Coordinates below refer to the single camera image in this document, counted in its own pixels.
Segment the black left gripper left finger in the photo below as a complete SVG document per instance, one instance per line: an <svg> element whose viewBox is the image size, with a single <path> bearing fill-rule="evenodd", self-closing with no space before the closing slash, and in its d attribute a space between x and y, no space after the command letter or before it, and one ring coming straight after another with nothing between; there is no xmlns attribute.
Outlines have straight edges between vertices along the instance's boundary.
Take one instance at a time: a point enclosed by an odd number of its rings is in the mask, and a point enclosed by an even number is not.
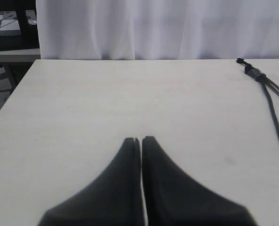
<svg viewBox="0 0 279 226"><path fill-rule="evenodd" d="M143 226L140 144L126 138L105 170L88 186L48 210L41 226Z"/></svg>

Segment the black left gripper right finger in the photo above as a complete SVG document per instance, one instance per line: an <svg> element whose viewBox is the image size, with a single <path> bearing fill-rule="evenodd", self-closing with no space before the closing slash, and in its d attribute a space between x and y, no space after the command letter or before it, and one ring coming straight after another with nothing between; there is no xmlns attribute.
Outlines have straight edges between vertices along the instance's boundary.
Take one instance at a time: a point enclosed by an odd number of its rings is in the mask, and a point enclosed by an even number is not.
<svg viewBox="0 0 279 226"><path fill-rule="evenodd" d="M187 175L154 137L142 140L142 178L150 226L255 226L242 205Z"/></svg>

